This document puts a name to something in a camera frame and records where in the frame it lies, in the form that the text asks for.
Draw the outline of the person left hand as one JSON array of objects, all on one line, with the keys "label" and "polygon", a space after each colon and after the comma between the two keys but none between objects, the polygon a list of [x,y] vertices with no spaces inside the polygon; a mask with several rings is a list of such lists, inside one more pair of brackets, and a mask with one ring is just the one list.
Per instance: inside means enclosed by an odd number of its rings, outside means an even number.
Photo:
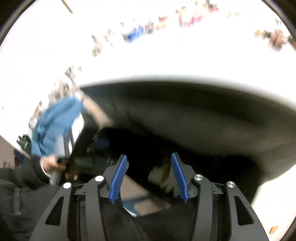
[{"label": "person left hand", "polygon": [[42,171],[49,178],[52,177],[52,174],[55,171],[62,171],[63,172],[66,169],[65,164],[57,162],[55,155],[41,157],[40,165],[41,165]]}]

